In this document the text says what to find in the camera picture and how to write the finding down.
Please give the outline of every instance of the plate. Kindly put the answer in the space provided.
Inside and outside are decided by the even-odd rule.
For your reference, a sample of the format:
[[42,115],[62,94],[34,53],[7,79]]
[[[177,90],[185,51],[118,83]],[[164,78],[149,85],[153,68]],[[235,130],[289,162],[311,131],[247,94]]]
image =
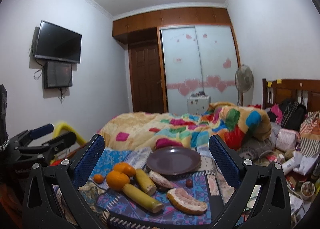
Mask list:
[[197,170],[201,166],[198,152],[182,147],[165,147],[151,153],[147,167],[162,175],[180,175]]

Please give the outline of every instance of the wooden headboard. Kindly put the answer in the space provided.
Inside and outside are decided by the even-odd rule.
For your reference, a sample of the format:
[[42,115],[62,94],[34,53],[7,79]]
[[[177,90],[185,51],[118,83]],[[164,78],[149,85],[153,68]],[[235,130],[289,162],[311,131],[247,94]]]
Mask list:
[[281,79],[278,82],[262,80],[263,109],[281,103],[286,98],[293,98],[305,104],[307,111],[320,111],[320,80]]

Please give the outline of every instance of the standing fan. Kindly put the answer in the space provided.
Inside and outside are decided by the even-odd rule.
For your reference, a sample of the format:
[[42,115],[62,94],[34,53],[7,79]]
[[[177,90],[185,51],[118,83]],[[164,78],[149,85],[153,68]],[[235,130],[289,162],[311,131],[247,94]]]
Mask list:
[[253,74],[250,67],[242,65],[237,69],[235,83],[238,90],[238,105],[242,106],[243,102],[239,103],[239,94],[248,92],[253,84]]

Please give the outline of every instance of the pink bag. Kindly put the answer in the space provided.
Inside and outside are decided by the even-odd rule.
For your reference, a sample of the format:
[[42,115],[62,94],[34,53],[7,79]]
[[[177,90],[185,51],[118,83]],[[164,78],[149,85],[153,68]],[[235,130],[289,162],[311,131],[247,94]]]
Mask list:
[[294,150],[299,139],[299,132],[294,130],[280,129],[276,142],[276,148],[283,152],[286,152],[287,150]]

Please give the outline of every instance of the wooden door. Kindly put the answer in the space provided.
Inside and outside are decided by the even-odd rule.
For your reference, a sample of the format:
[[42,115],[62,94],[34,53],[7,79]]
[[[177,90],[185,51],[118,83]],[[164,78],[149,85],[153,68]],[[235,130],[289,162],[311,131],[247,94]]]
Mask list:
[[162,26],[160,11],[144,13],[146,29]]
[[130,72],[133,111],[163,113],[158,44],[132,47]]
[[212,8],[213,14],[217,24],[231,24],[227,9]]
[[216,20],[212,8],[199,7],[196,8],[199,23],[215,24]]
[[125,34],[128,32],[128,18],[119,19],[113,22],[112,36],[117,36],[120,34]]
[[179,15],[180,24],[197,24],[199,22],[196,8],[180,8]]
[[161,11],[162,25],[180,24],[179,9],[167,9]]
[[128,17],[128,32],[145,29],[145,21],[143,14]]

